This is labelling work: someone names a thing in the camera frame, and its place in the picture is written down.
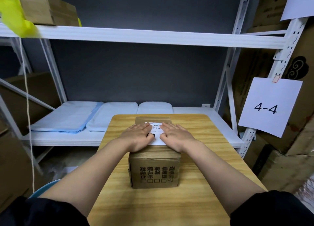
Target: white paper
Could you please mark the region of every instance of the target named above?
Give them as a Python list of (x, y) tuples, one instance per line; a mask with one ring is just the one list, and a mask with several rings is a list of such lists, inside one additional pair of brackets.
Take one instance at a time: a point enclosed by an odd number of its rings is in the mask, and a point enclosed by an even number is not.
[(302, 81), (254, 77), (239, 125), (282, 137)]
[(162, 123), (151, 123), (149, 122), (153, 128), (150, 131), (150, 133), (155, 135), (155, 140), (153, 140), (149, 145), (166, 145), (161, 139), (160, 139), (160, 134), (162, 134), (164, 131), (160, 128), (160, 125)]
[(287, 0), (281, 20), (314, 16), (314, 0)]

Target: cable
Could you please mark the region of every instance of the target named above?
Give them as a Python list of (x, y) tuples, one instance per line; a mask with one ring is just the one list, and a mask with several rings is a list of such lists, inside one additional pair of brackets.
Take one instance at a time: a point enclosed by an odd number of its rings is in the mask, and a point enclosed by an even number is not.
[(28, 129), (29, 129), (29, 144), (30, 144), (30, 160), (32, 163), (32, 187), (33, 187), (33, 193), (35, 192), (35, 171), (34, 171), (34, 156), (33, 156), (33, 144), (32, 144), (32, 131), (30, 128), (30, 115), (29, 115), (29, 99), (28, 99), (28, 86), (27, 86), (27, 77), (26, 77), (26, 67), (25, 67), (25, 61), (23, 56), (23, 46), (22, 46), (22, 39), (20, 39), (20, 50), (21, 50), (21, 57), (22, 57), (22, 67), (24, 72), (24, 82), (25, 82), (25, 89), (26, 89), (26, 110), (27, 110), (27, 120), (28, 120)]

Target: folded cloth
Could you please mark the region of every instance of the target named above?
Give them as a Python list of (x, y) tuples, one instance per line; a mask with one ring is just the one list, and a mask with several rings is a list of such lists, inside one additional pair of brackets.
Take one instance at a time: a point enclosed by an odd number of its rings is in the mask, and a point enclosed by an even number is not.
[(87, 123), (89, 131), (106, 132), (112, 117), (116, 114), (136, 114), (136, 102), (110, 102), (104, 103), (94, 117)]
[(68, 101), (31, 125), (32, 131), (79, 133), (92, 119), (102, 102)]
[(172, 105), (166, 102), (143, 102), (139, 104), (137, 114), (173, 113)]

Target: left hand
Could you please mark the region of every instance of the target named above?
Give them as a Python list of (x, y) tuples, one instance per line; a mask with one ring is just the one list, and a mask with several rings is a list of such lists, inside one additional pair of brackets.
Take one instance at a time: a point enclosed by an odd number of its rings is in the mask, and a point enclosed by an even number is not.
[(146, 147), (155, 136), (150, 133), (152, 126), (146, 124), (134, 124), (128, 127), (118, 139), (125, 141), (128, 145), (128, 152), (134, 153)]

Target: wooden table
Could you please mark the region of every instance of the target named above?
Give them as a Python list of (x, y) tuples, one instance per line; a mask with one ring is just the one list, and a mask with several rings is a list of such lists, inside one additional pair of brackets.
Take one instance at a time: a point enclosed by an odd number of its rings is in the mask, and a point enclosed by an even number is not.
[[(115, 115), (98, 150), (133, 125), (136, 116), (170, 117), (174, 124), (182, 125), (223, 160), (263, 187), (213, 122), (204, 114)], [(128, 155), (122, 158), (98, 196), (88, 216), (91, 226), (229, 225), (230, 219), (227, 213), (189, 156), (182, 154), (178, 187), (132, 189), (128, 173)]]

